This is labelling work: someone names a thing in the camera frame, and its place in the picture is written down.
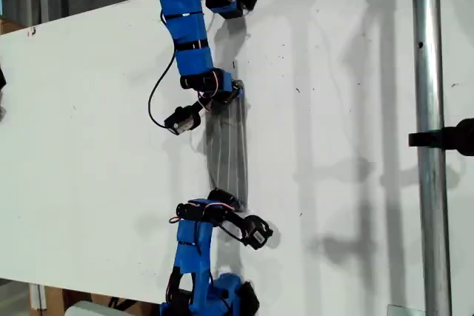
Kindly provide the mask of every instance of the white board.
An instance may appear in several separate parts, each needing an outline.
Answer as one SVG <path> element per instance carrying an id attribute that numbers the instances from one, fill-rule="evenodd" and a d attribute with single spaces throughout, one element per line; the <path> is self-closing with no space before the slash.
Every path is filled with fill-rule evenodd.
<path id="1" fill-rule="evenodd" d="M 474 113 L 469 1 L 442 0 L 448 125 Z M 163 301 L 167 220 L 209 186 L 202 130 L 147 117 L 172 50 L 159 12 L 135 0 L 0 37 L 0 278 Z M 411 0 L 259 0 L 245 20 L 229 34 L 216 17 L 209 40 L 246 84 L 250 210 L 281 237 L 233 254 L 217 238 L 213 265 L 254 283 L 260 315 L 423 310 Z M 173 67 L 153 111 L 194 99 Z M 447 161 L 453 307 L 470 315 L 474 163 Z"/>

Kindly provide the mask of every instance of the metal pole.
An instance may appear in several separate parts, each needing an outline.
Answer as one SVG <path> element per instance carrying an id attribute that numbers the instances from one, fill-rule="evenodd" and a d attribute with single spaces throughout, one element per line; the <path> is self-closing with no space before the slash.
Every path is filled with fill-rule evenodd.
<path id="1" fill-rule="evenodd" d="M 418 131 L 444 126 L 439 0 L 413 0 Z M 446 161 L 442 149 L 418 148 L 424 293 L 427 316 L 450 316 Z"/>

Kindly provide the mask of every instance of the black cable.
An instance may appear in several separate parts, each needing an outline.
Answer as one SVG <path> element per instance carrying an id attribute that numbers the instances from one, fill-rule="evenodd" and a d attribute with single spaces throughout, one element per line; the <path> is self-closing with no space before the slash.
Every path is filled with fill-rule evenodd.
<path id="1" fill-rule="evenodd" d="M 164 20 L 163 10 L 161 11 L 160 19 L 161 19 L 161 22 L 163 23 L 163 25 L 166 26 L 166 21 Z M 166 130 L 167 130 L 167 127 L 165 125 L 160 124 L 159 122 L 157 122 L 157 120 L 155 120 L 155 118 L 153 117 L 153 114 L 151 113 L 151 101 L 153 100 L 153 96 L 155 95 L 155 91 L 158 88 L 158 85 L 160 85 L 161 81 L 166 76 L 166 74 L 168 73 L 168 71 L 171 68 L 171 65 L 175 61 L 175 57 L 176 57 L 176 47 L 173 48 L 173 57 L 171 58 L 171 61 L 168 64 L 168 67 L 166 67 L 166 70 L 164 70 L 163 74 L 161 74 L 159 80 L 156 82 L 155 86 L 153 87 L 153 90 L 151 91 L 150 97 L 148 98 L 148 116 L 150 117 L 151 121 L 153 121 L 153 123 L 156 126 L 161 127 L 162 129 L 166 129 Z"/>
<path id="2" fill-rule="evenodd" d="M 222 230 L 224 230 L 225 233 L 227 233 L 230 237 L 232 237 L 234 240 L 237 240 L 239 242 L 242 242 L 242 239 L 241 238 L 238 238 L 236 235 L 234 235 L 232 232 L 230 232 L 228 229 L 226 229 L 224 226 L 222 225 L 218 225 L 219 227 L 222 228 Z"/>
<path id="3" fill-rule="evenodd" d="M 118 302 L 119 302 L 118 297 L 111 297 L 109 301 L 109 307 L 116 307 Z"/>
<path id="4" fill-rule="evenodd" d="M 196 246 L 196 249 L 198 250 L 199 255 L 202 255 L 201 247 L 199 246 L 199 237 L 198 237 L 200 222 L 201 221 L 195 221 L 194 223 L 194 245 Z"/>
<path id="5" fill-rule="evenodd" d="M 227 306 L 227 311 L 228 311 L 228 313 L 227 313 L 226 315 L 230 315 L 230 311 L 231 311 L 231 310 L 230 310 L 229 303 L 228 303 L 223 297 L 221 297 L 221 300 L 222 300 L 222 302 L 225 304 L 225 306 Z"/>
<path id="6" fill-rule="evenodd" d="M 213 278 L 213 274 L 210 272 L 210 269 L 209 269 L 209 278 L 210 278 L 210 285 L 214 286 L 214 278 Z M 228 313 L 226 315 L 228 315 L 231 311 L 229 303 L 223 297 L 221 297 L 221 300 L 225 304 L 225 306 L 227 307 Z"/>
<path id="7" fill-rule="evenodd" d="M 123 303 L 120 303 L 119 305 L 115 306 L 115 310 L 119 311 L 126 311 L 133 305 L 135 305 L 137 302 L 135 300 L 126 300 Z"/>

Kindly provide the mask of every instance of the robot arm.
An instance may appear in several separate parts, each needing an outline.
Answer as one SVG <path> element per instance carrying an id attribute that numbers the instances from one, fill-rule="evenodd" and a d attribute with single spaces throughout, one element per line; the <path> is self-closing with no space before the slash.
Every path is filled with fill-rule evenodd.
<path id="1" fill-rule="evenodd" d="M 164 121 L 169 131 L 180 135 L 199 126 L 201 110 L 208 110 L 214 101 L 225 105 L 236 98 L 241 92 L 241 83 L 234 81 L 230 73 L 214 67 L 201 0 L 160 2 L 161 20 L 170 31 L 175 45 L 181 87 L 198 92 L 196 103 L 178 107 Z M 243 16 L 244 10 L 252 10 L 256 2 L 257 0 L 205 0 L 211 11 L 225 19 Z"/>
<path id="2" fill-rule="evenodd" d="M 249 283 L 242 283 L 238 275 L 230 273 L 213 280 L 210 272 L 214 227 L 222 228 L 225 221 L 233 223 L 241 230 L 241 237 L 232 236 L 254 249 L 262 248 L 273 234 L 260 217 L 237 215 L 235 201 L 231 194 L 214 189 L 208 199 L 192 200 L 176 208 L 175 220 L 170 222 L 178 222 L 178 247 L 166 303 L 160 308 L 162 316 L 253 316 L 258 311 L 258 299 Z M 191 291 L 179 288 L 185 274 L 191 274 Z"/>

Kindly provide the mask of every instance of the floor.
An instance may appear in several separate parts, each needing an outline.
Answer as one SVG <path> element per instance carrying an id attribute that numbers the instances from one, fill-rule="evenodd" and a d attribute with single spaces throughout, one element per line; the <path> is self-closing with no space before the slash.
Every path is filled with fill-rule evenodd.
<path id="1" fill-rule="evenodd" d="M 0 279 L 0 315 L 29 316 L 28 285 Z"/>

